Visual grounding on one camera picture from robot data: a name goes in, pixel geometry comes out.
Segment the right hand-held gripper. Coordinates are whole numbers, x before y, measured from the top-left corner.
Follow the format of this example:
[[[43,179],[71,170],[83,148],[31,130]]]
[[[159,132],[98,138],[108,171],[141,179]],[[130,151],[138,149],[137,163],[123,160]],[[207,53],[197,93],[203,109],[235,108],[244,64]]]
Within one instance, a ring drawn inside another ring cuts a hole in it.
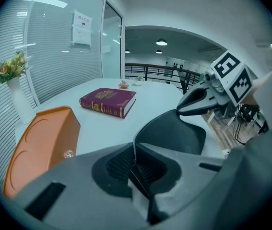
[[[234,105],[240,104],[253,87],[247,65],[228,50],[211,64],[204,80],[220,95],[227,95]],[[182,116],[202,115],[216,108],[219,104],[211,90],[196,87],[184,94],[177,105],[177,113]]]

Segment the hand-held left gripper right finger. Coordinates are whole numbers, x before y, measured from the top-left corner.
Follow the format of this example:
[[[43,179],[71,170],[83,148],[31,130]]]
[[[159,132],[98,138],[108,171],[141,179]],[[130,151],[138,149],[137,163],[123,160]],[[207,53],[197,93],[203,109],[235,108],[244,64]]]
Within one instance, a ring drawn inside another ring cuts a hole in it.
[[[212,180],[222,159],[135,146],[137,229],[216,229],[222,197]]]

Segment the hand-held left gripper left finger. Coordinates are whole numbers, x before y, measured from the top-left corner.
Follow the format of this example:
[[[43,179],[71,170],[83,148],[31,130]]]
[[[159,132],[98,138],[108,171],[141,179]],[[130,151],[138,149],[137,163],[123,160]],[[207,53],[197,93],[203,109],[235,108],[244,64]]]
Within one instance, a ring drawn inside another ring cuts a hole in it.
[[[131,143],[69,158],[25,186],[14,201],[38,230],[144,230],[128,185]]]

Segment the person's right forearm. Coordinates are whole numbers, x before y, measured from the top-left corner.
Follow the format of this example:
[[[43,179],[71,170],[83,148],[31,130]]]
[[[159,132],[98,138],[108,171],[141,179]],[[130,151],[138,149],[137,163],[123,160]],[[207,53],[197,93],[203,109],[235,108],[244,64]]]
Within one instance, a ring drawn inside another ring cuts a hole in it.
[[[254,99],[254,93],[260,88],[268,79],[272,76],[272,71],[269,72],[266,76],[256,79],[253,81],[253,86],[250,90],[250,92],[246,95],[246,97],[243,99],[242,104],[246,105],[257,105],[256,100]]]

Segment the wooden desk with white legs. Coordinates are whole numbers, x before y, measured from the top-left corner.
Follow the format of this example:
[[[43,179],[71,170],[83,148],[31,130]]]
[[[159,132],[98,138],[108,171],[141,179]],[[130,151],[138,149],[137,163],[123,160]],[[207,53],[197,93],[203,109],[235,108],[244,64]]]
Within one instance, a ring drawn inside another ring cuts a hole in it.
[[[235,120],[237,115],[237,108],[229,105],[225,109],[216,109],[211,111],[211,114],[208,118],[208,123],[210,123],[215,116],[220,117],[222,119],[228,119],[227,126],[230,126]]]

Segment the black metal railing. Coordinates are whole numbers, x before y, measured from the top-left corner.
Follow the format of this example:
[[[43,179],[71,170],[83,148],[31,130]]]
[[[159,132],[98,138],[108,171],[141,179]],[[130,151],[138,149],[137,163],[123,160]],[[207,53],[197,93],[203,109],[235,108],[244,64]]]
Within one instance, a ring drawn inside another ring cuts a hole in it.
[[[183,69],[182,66],[159,66],[141,63],[126,63],[125,78],[141,78],[144,81],[154,81],[172,84],[182,93],[186,93],[189,88],[200,81],[199,73]]]

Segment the orange rectangular box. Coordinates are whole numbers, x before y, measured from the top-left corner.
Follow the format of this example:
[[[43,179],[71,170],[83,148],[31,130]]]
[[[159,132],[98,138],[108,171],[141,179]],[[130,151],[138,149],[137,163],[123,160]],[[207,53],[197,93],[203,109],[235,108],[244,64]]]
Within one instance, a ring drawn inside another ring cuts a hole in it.
[[[80,128],[68,106],[37,113],[13,152],[3,193],[13,199],[27,184],[62,162],[67,151],[75,155]]]

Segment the maroon hardcover book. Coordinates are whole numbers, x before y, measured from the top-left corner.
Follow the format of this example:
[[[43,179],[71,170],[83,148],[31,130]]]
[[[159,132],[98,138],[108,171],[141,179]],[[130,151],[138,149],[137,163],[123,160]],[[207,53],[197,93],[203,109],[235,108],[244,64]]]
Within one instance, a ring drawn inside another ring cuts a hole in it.
[[[136,92],[99,88],[81,97],[80,106],[95,112],[124,119],[136,101]]]

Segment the white vase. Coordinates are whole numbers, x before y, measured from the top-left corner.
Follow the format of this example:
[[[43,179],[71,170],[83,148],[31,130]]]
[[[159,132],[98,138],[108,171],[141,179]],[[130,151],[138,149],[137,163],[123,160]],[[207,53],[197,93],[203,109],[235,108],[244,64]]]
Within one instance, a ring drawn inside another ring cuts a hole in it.
[[[30,123],[34,119],[35,113],[27,97],[25,96],[24,92],[21,89],[19,77],[15,77],[7,81],[7,85],[10,89],[14,108],[18,116],[20,117],[22,123],[23,124]]]

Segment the white paper notice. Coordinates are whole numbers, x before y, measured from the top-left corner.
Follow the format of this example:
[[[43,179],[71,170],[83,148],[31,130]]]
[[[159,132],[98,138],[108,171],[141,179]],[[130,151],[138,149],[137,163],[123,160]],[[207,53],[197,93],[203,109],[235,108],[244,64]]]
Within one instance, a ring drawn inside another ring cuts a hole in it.
[[[92,36],[92,21],[93,19],[87,15],[74,10],[74,17],[72,23],[72,41],[74,44],[83,44],[91,46]]]

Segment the yellow artificial flower bouquet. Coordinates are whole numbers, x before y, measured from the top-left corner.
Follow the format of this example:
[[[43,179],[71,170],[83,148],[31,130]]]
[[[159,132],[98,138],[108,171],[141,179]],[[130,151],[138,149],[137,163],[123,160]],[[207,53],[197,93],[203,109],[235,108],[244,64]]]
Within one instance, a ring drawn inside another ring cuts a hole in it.
[[[0,62],[0,83],[4,84],[14,78],[19,78],[25,74],[27,69],[27,57],[25,50],[16,51],[10,60]]]

